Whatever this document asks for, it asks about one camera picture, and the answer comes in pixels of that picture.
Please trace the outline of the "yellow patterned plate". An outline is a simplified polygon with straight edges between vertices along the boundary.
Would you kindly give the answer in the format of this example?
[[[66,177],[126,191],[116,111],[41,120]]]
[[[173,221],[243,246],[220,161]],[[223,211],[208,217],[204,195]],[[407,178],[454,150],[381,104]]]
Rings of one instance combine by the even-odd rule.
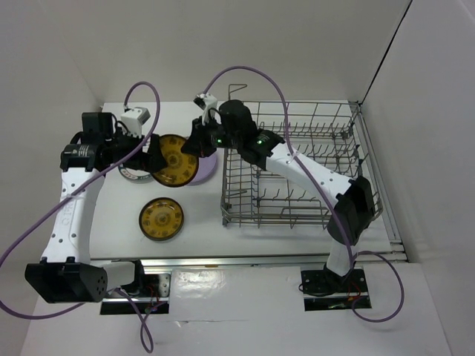
[[[199,160],[181,151],[186,138],[176,134],[166,134],[160,137],[159,143],[167,166],[152,174],[154,180],[169,188],[188,185],[197,175]]]
[[[177,201],[168,197],[147,202],[138,218],[141,232],[155,242],[164,242],[178,235],[184,222],[183,208]]]

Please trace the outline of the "white plate floral rim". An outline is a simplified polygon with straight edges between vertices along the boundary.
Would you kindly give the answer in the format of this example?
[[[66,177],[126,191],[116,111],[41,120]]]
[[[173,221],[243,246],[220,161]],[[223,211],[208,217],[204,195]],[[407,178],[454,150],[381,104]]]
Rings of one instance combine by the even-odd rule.
[[[119,165],[117,169],[124,179],[134,184],[144,184],[153,180],[152,175],[146,171],[126,168],[124,165]]]

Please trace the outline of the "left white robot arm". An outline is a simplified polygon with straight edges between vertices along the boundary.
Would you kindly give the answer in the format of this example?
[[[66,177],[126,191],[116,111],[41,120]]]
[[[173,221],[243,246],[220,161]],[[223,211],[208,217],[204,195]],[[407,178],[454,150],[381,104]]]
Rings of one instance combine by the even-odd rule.
[[[82,131],[61,153],[61,208],[52,234],[38,263],[29,263],[25,279],[47,303],[92,303],[110,290],[121,288],[131,296],[141,294],[146,277],[141,262],[113,260],[95,266],[90,238],[94,211],[107,168],[122,165],[149,173],[166,166],[156,134],[143,136],[150,118],[146,108],[82,115]]]

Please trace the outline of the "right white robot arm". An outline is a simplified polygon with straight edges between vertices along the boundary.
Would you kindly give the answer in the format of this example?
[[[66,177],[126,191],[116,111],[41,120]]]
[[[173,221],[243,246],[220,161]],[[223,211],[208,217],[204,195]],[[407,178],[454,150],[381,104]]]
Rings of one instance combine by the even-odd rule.
[[[326,168],[294,148],[288,136],[259,128],[240,100],[219,104],[202,93],[194,103],[202,114],[191,124],[183,153],[204,158],[219,148],[234,149],[245,162],[322,198],[331,213],[327,230],[332,238],[324,282],[333,291],[342,290],[350,281],[359,238],[376,214],[370,181]]]

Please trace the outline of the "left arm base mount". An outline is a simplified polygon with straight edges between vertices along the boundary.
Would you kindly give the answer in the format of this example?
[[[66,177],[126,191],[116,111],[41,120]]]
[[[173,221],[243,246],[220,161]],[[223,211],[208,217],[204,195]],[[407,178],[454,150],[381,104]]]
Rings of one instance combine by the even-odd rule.
[[[159,315],[169,313],[169,296],[171,291],[171,273],[144,274],[142,285],[136,291],[127,291],[139,312]],[[102,301],[101,315],[132,315],[133,306],[124,297],[112,293]]]

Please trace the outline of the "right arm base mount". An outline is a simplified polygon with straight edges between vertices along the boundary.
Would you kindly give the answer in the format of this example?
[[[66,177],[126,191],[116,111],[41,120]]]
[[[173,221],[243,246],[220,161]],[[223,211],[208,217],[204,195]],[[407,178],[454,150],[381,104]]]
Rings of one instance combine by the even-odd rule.
[[[306,312],[371,309],[366,275],[361,268],[346,277],[333,275],[326,269],[301,271],[298,290],[303,295]]]

